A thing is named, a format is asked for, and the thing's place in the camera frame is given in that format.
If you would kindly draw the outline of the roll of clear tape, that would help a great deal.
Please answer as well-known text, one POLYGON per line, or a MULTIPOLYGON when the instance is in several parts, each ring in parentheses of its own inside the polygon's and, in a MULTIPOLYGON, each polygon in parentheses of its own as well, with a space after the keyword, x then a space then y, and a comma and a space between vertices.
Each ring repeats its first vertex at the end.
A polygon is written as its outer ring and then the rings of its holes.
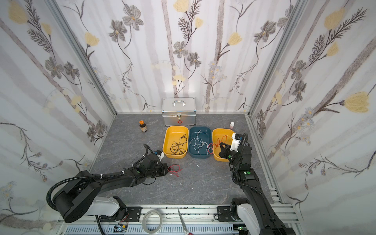
POLYGON ((142 228, 147 234, 156 234, 163 225, 163 217, 159 210, 148 211, 142 220, 142 228))

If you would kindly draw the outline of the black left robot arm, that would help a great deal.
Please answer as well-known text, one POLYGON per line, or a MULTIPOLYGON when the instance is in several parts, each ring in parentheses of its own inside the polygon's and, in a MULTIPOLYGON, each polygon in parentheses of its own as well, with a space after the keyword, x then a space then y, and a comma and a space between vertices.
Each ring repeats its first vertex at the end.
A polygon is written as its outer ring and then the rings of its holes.
POLYGON ((47 192, 47 204, 58 211, 66 223, 72 223, 83 216, 104 215, 118 218, 126 210, 117 197, 103 198, 99 194, 144 184, 146 179, 156 179, 168 174, 168 166, 162 162, 164 152, 153 151, 144 145, 146 152, 131 167, 121 172, 91 174, 84 170, 74 177, 53 185, 47 192))

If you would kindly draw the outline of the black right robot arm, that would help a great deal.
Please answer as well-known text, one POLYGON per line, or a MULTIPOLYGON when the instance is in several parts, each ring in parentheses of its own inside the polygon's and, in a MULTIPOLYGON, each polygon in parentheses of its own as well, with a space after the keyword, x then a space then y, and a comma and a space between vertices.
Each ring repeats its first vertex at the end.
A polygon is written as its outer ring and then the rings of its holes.
POLYGON ((246 195, 231 202, 231 218, 242 221, 249 235, 294 235, 277 216, 267 200, 256 172, 252 168, 252 147, 248 134, 232 134, 232 143, 221 142, 219 156, 229 160, 231 179, 246 195))

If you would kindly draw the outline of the left yellow plastic bin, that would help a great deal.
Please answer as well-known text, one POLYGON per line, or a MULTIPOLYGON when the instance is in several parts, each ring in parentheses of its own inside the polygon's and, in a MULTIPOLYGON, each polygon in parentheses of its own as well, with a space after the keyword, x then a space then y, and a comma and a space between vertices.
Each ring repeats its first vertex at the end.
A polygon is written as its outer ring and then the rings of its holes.
POLYGON ((182 159, 188 152, 189 129, 170 126, 165 133, 163 152, 168 158, 182 159))

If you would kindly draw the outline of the silver first aid case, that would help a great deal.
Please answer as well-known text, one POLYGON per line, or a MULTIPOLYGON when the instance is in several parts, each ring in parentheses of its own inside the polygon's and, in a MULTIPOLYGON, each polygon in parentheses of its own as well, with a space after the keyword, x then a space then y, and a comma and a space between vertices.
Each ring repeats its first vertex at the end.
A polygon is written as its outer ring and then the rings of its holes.
POLYGON ((165 126, 196 125, 196 99, 163 98, 162 117, 165 126))

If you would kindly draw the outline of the teal plastic bin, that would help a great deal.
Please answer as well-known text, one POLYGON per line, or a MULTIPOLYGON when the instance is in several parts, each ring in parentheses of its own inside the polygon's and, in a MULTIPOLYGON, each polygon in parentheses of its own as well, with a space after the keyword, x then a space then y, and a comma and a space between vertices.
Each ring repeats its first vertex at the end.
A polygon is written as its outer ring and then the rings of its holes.
POLYGON ((210 157, 212 133, 210 128, 194 126, 190 129, 188 140, 188 152, 192 158, 206 159, 210 157))

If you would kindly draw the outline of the brown bottle orange cap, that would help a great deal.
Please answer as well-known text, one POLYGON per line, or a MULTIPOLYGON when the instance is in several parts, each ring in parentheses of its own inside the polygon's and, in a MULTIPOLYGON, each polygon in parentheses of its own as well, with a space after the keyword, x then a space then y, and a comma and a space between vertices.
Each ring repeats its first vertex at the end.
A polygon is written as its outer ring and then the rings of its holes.
POLYGON ((147 126, 146 126, 145 122, 143 120, 140 120, 139 124, 140 124, 141 131, 142 132, 147 132, 147 126))

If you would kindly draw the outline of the aluminium front rail frame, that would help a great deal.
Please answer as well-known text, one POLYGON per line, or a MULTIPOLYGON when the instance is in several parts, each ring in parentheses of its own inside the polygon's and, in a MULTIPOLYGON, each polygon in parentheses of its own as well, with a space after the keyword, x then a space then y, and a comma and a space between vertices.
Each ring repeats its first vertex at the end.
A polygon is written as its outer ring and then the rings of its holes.
POLYGON ((228 205, 136 205, 122 222, 97 223, 87 216, 67 224, 59 220, 53 235, 182 235, 183 226, 194 235, 257 235, 260 227, 247 228, 243 221, 233 221, 228 205))

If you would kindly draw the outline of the right yellow plastic bin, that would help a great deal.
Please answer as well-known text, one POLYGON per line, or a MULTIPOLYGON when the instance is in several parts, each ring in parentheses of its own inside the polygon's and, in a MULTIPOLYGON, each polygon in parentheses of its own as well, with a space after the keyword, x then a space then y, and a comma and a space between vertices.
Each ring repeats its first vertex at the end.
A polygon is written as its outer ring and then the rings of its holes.
POLYGON ((214 159, 219 162, 229 162, 228 160, 221 159, 219 157, 220 147, 219 144, 221 142, 231 145, 232 143, 232 134, 234 131, 231 129, 224 129, 224 128, 217 128, 212 132, 212 145, 211 151, 213 153, 214 159))

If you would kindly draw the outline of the yellow plastic bin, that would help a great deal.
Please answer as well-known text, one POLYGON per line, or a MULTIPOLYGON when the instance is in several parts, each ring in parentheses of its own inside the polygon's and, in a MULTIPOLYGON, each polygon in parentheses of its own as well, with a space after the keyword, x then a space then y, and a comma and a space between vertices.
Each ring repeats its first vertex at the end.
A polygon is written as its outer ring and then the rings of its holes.
POLYGON ((221 159, 219 157, 220 147, 219 144, 221 142, 231 145, 232 143, 232 134, 234 131, 231 129, 224 129, 224 128, 217 128, 212 132, 212 145, 211 151, 213 153, 214 159, 219 162, 229 162, 228 160, 221 159))
POLYGON ((163 152, 168 158, 182 159, 188 152, 189 129, 170 126, 165 133, 163 152))

